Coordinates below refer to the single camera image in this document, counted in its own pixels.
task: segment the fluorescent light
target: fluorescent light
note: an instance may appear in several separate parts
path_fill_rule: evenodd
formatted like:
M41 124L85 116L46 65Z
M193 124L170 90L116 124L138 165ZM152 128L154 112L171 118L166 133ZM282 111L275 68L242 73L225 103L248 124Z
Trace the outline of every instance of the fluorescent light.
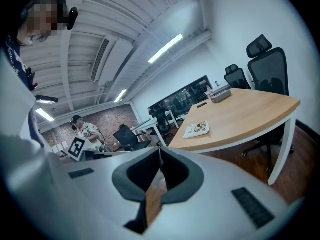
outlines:
M121 97L126 93L127 90L122 90L122 92L119 94L118 98L115 99L114 103L118 102Z
M55 104L52 100L36 100L38 103L44 103L44 104Z
M168 42L160 51L158 51L151 59L149 59L149 63L154 63L162 54L164 54L167 50L169 50L172 46L178 43L184 37L182 34L177 35L174 39Z
M42 108L37 109L35 112L37 112L40 116L47 119L49 122L54 121L54 119L50 115L48 115L46 112L44 112Z

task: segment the white wall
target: white wall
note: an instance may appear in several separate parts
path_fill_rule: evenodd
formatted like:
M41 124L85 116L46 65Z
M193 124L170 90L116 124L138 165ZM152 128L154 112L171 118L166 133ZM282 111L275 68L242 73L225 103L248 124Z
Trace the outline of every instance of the white wall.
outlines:
M205 75L212 86L215 81L227 84L224 68L217 66L210 50L202 44L164 69L132 98L140 119L149 119L148 107Z
M225 68L248 71L246 48L261 34L286 55L290 96L301 100L297 119L320 134L320 57L299 13L288 0L204 0L212 33L208 48Z

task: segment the window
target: window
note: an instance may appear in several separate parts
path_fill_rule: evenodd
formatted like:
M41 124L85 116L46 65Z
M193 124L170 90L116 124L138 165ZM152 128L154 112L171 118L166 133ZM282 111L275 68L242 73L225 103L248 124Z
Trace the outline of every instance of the window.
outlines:
M207 86L212 88L208 77L204 76L149 107L149 115L156 117L153 110L155 105L165 107L167 111L171 110L175 118L186 115L193 105L208 99L205 94Z

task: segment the black vent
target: black vent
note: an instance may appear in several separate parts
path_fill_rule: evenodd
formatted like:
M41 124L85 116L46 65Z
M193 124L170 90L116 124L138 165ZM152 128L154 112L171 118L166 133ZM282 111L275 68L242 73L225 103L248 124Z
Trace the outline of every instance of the black vent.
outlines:
M231 192L258 229L275 218L245 187Z
M75 179L75 178L78 178L78 177L81 177L81 176L92 174L94 172L95 171L92 170L91 168L87 168L87 169L83 169L83 170L72 171L72 172L69 172L68 174L69 174L71 179Z
M104 39L104 41L103 41L103 43L101 45L101 48L100 48L100 50L98 52L98 56L96 57L96 60L94 62L93 70L92 70L92 74L91 74L91 81L93 81L93 82L96 79L96 75L97 75L97 72L98 72L98 68L99 68L102 56L104 55L108 44L109 44L109 40Z

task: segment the mesh office chair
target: mesh office chair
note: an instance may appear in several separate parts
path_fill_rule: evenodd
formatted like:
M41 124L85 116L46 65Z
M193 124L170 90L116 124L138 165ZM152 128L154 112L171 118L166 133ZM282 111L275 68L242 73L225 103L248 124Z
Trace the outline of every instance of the mesh office chair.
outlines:
M169 136L173 137L172 133L170 133L171 125L167 122L166 109L164 107L160 107L159 105L155 105L153 110L158 121L157 127L159 132L163 140L166 141Z
M135 135L126 125L121 125L120 130L113 134L125 151L137 151L148 147L151 143L151 140L139 142L138 136L141 135L144 135L147 138L147 135L144 133Z
M283 49L272 48L272 44L262 34L246 49L246 53L252 60L248 63L248 69L252 75L255 89L258 91L275 93L289 96L287 60ZM267 172L272 171L271 145L281 146L281 139L285 132L285 125L268 132L257 138L258 144L246 149L243 156L248 152L259 149L263 146L267 148L268 167Z
M226 74L229 74L229 73L231 73L232 71L237 70L238 68L239 68L239 67L238 67L236 64L232 64L232 65L230 65L230 66L228 66L228 67L225 68L225 73L226 73Z
M251 90L242 68L237 68L230 73L227 73L224 76L224 79L232 88Z

